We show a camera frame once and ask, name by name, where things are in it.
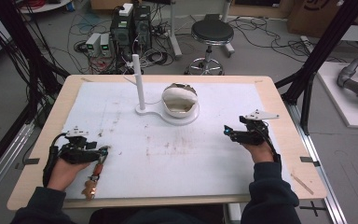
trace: person's right hand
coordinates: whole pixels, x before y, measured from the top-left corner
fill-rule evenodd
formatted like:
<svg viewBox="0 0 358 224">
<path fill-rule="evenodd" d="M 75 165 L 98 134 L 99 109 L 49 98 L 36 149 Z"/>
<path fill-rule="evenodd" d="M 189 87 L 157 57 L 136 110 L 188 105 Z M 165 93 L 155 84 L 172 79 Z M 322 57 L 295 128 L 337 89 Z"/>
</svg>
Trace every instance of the person's right hand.
<svg viewBox="0 0 358 224">
<path fill-rule="evenodd" d="M 252 160 L 254 163 L 263 162 L 263 161 L 274 161 L 272 150 L 269 147 L 267 142 L 263 142 L 258 146 L 242 144 L 252 155 Z"/>
</svg>

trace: hand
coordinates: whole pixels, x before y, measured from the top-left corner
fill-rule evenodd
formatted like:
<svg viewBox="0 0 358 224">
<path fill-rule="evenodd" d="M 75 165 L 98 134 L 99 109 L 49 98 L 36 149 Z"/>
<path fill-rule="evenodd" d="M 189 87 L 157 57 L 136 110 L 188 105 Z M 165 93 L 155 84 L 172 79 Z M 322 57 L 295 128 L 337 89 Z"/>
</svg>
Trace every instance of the hand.
<svg viewBox="0 0 358 224">
<path fill-rule="evenodd" d="M 274 161 L 272 150 L 267 142 L 263 142 L 258 146 L 242 144 L 252 155 L 254 163 L 263 161 Z"/>
<path fill-rule="evenodd" d="M 89 163 L 71 164 L 58 158 L 53 172 L 51 173 L 47 188 L 65 191 L 65 189 L 75 180 L 77 173 L 89 165 Z"/>
</svg>

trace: robotic hand controller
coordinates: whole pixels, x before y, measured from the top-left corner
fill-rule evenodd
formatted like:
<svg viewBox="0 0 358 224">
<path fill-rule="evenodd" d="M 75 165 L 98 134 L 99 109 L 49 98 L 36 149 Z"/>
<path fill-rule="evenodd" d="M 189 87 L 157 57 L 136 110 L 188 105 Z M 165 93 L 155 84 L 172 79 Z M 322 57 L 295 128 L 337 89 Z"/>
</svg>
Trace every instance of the robotic hand controller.
<svg viewBox="0 0 358 224">
<path fill-rule="evenodd" d="M 258 146 L 263 142 L 267 142 L 272 150 L 273 159 L 275 162 L 281 163 L 281 155 L 277 153 L 275 147 L 272 145 L 269 138 L 269 127 L 263 119 L 277 119 L 279 115 L 270 114 L 267 112 L 256 110 L 250 115 L 240 116 L 240 122 L 245 124 L 247 132 L 234 131 L 232 128 L 225 125 L 224 134 L 227 135 L 231 141 L 238 142 L 241 145 L 253 145 Z"/>
<path fill-rule="evenodd" d="M 101 147 L 96 149 L 97 142 L 87 142 L 87 138 L 84 135 L 89 134 L 75 127 L 73 130 L 67 133 L 60 133 L 53 140 L 51 147 L 49 148 L 48 162 L 45 169 L 43 169 L 43 186 L 48 185 L 51 173 L 57 162 L 58 158 L 62 158 L 65 161 L 72 164 L 102 161 L 107 157 L 107 149 L 109 147 Z M 62 145 L 61 149 L 54 146 L 56 141 L 64 136 L 68 139 L 69 143 Z"/>
</svg>

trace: black stool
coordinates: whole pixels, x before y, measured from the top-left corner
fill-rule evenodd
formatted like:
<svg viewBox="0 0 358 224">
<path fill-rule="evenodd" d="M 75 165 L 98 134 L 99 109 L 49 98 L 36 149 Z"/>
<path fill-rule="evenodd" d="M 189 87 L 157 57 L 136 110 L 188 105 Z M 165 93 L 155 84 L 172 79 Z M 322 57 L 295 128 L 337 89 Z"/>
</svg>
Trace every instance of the black stool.
<svg viewBox="0 0 358 224">
<path fill-rule="evenodd" d="M 220 20 L 196 21 L 191 27 L 191 35 L 201 43 L 207 44 L 205 58 L 194 60 L 186 69 L 189 75 L 224 75 L 223 65 L 211 58 L 212 45 L 224 46 L 233 36 L 234 30 L 227 23 Z"/>
</svg>

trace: sleeve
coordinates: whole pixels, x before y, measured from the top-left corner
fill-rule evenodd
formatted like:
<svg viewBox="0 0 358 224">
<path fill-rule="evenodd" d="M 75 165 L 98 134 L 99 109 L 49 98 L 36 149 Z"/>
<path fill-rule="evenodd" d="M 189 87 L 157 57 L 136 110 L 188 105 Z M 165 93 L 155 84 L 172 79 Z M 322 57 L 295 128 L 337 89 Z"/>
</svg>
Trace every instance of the sleeve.
<svg viewBox="0 0 358 224">
<path fill-rule="evenodd" d="M 255 164 L 255 182 L 249 185 L 251 201 L 243 210 L 241 223 L 301 223 L 295 207 L 299 200 L 282 180 L 277 162 Z"/>
<path fill-rule="evenodd" d="M 53 224 L 72 223 L 62 212 L 66 193 L 55 189 L 37 187 L 28 205 L 17 211 L 11 224 Z"/>
</svg>

